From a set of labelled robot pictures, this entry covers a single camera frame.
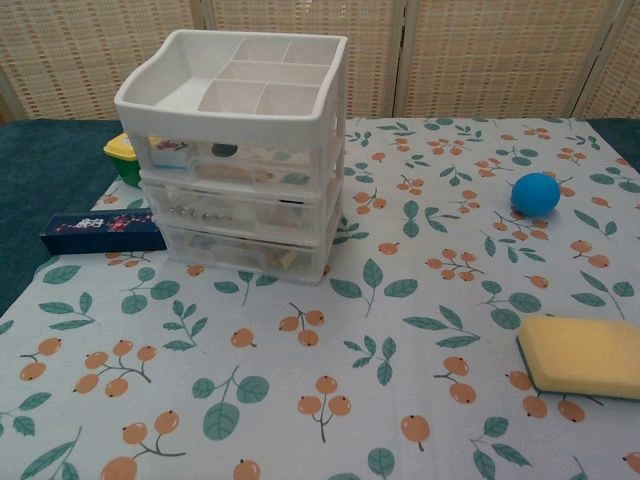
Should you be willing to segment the yellow sponge with blue base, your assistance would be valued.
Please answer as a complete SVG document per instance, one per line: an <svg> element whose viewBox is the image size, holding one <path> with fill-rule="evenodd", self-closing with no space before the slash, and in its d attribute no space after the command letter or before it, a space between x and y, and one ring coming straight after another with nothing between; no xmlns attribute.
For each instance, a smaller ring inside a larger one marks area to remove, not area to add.
<svg viewBox="0 0 640 480"><path fill-rule="evenodd" d="M633 322L531 316L516 343L544 392L640 401L640 326Z"/></svg>

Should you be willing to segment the floral leaf and berry tablecloth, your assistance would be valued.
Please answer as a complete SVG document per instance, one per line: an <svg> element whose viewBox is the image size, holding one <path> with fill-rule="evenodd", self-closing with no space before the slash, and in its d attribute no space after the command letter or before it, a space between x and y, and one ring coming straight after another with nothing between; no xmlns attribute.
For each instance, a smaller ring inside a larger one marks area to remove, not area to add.
<svg viewBox="0 0 640 480"><path fill-rule="evenodd" d="M640 172L514 123L346 150L313 286L47 261L0 316L0 480L640 480L640 402L539 392L515 342L531 314L640 321ZM545 216L511 204L530 173Z"/></svg>

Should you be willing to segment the white drawer organizer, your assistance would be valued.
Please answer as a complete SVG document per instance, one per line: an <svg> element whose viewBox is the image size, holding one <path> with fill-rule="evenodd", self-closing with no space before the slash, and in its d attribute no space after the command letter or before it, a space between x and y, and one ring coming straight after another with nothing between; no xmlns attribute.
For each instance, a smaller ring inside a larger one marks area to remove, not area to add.
<svg viewBox="0 0 640 480"><path fill-rule="evenodd" d="M114 102L140 165L141 186L172 185L282 201L325 200L332 208L314 237L254 238L329 247L342 212L345 154L346 60L344 36L177 30L137 67ZM194 179L153 168L151 137L273 147L310 154L308 183L247 185Z"/></svg>

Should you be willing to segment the green container with yellow lid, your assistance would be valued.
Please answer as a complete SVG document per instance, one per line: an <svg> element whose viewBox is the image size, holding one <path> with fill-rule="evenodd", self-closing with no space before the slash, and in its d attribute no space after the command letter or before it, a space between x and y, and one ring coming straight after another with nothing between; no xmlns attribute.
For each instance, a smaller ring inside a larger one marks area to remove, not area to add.
<svg viewBox="0 0 640 480"><path fill-rule="evenodd" d="M112 138L103 147L103 151L112 160L122 181L131 187L138 188L141 180L140 165L128 135L121 133Z"/></svg>

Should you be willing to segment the woven bamboo folding screen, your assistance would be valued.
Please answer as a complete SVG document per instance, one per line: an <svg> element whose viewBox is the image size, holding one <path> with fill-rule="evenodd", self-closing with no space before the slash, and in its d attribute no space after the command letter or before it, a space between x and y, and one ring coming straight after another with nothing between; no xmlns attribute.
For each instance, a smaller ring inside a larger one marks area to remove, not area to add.
<svg viewBox="0 0 640 480"><path fill-rule="evenodd" d="M347 37L352 116L640 119L640 0L0 0L0 125L114 118L180 28Z"/></svg>

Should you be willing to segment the dark blue rectangular carton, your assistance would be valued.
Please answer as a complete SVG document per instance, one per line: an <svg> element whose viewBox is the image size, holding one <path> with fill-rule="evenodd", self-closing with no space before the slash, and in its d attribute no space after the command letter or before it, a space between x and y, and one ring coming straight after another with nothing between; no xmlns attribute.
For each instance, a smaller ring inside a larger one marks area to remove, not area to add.
<svg viewBox="0 0 640 480"><path fill-rule="evenodd" d="M40 239L51 255L166 249L149 208L56 214Z"/></svg>

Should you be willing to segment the clear drawer with yellow bits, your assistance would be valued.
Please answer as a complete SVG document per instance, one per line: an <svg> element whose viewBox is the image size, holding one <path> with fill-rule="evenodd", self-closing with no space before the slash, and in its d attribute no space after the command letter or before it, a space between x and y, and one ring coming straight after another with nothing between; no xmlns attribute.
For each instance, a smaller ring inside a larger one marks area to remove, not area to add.
<svg viewBox="0 0 640 480"><path fill-rule="evenodd" d="M217 235L171 226L160 227L168 254L186 263L262 271L313 282L324 272L329 247L307 247Z"/></svg>

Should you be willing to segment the blue ball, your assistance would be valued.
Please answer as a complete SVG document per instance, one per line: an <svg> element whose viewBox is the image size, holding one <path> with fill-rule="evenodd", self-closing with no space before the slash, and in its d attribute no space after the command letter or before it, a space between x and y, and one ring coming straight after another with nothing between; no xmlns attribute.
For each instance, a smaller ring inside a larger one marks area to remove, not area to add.
<svg viewBox="0 0 640 480"><path fill-rule="evenodd" d="M515 182L510 200L521 214L541 217L555 209L560 196L560 186L553 177L544 173L530 173Z"/></svg>

